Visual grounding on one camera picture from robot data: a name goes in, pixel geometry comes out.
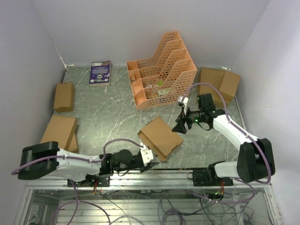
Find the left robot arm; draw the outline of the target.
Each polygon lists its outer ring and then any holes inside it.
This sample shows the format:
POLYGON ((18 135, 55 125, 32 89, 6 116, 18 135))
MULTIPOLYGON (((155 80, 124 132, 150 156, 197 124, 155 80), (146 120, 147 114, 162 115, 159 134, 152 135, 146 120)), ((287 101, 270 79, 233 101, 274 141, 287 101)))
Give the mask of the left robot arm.
POLYGON ((123 149, 113 154, 104 152, 86 156, 59 148, 58 142, 40 143, 22 150, 20 166, 12 174, 20 180, 38 180, 50 176, 91 186, 115 172, 145 172, 159 164, 158 156, 148 146, 144 143, 133 144, 139 147, 136 155, 123 149))

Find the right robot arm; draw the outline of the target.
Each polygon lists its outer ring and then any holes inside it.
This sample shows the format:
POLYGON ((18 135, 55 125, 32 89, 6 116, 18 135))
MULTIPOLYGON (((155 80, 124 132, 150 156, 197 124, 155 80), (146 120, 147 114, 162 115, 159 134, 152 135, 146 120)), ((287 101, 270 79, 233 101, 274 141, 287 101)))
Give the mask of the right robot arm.
POLYGON ((198 110, 191 111, 187 106, 188 98, 179 97, 181 112, 176 119, 173 132, 186 134, 193 124, 207 124, 208 130, 216 130, 226 137, 238 150, 237 161, 219 161, 210 164, 207 181, 218 185, 223 178, 238 178, 245 183, 253 181, 269 183, 275 174, 272 145, 267 138, 258 138, 239 126, 223 109, 217 109, 211 94, 197 97, 198 110))

